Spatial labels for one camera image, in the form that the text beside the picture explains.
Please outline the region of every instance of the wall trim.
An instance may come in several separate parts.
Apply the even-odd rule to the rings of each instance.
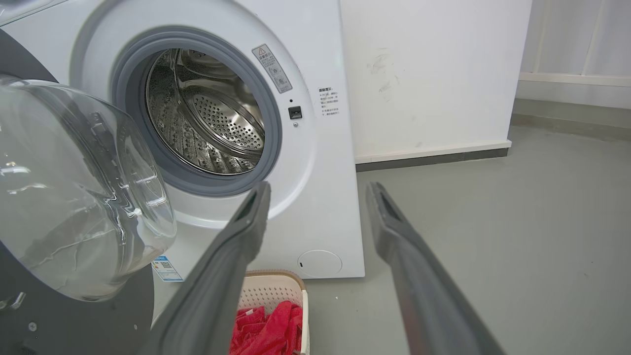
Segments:
[[[624,76],[580,75],[560,73],[519,73],[522,81],[545,83],[599,85],[604,87],[631,87],[631,78]]]
[[[467,160],[480,160],[480,159],[505,157],[508,155],[508,153],[509,153],[508,148],[478,150],[475,152],[433,155],[431,157],[419,157],[419,158],[410,158],[410,159],[388,160],[385,162],[356,164],[355,170],[357,172],[364,172],[364,171],[383,170],[383,169],[399,169],[402,167],[464,162]]]
[[[630,109],[515,99],[512,113],[631,129]]]
[[[355,163],[366,164],[366,163],[374,163],[374,162],[383,162],[387,160],[411,159],[411,158],[431,157],[434,155],[478,152],[481,150],[510,148],[511,145],[512,145],[512,142],[510,140],[501,140],[501,141],[481,143],[477,145],[460,145],[460,146],[442,147],[442,148],[429,149],[429,150],[419,150],[415,152],[396,152],[396,153],[380,154],[380,155],[364,155],[361,157],[355,157]]]
[[[556,133],[565,133],[567,135],[583,136],[605,141],[631,141],[631,129],[629,128],[580,122],[570,119],[513,113],[510,125],[542,128]]]

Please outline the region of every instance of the warning sticker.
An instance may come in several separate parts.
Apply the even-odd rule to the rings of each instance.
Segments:
[[[339,114],[339,98],[338,92],[333,88],[319,88],[320,93],[320,109],[323,116],[332,116]]]
[[[269,77],[272,78],[279,93],[289,91],[292,89],[292,84],[285,75],[283,68],[278,64],[276,57],[272,54],[266,44],[260,45],[252,50],[252,53],[258,58],[263,68],[268,72]]]

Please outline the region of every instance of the white plastic basket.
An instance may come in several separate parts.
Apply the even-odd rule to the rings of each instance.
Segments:
[[[289,271],[261,270],[247,272],[239,296],[239,309],[265,306],[272,313],[282,301],[302,307],[301,355],[309,355],[309,299],[302,279]]]

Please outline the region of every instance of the red towel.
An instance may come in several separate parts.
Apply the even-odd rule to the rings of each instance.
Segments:
[[[239,310],[232,330],[230,355],[292,355],[300,353],[302,308],[281,302],[269,316],[264,307]]]

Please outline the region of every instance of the concrete floor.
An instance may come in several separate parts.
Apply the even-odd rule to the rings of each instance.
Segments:
[[[507,354],[631,350],[631,143],[513,127],[506,158],[359,173],[366,278],[308,280],[311,354],[406,354],[381,182]]]

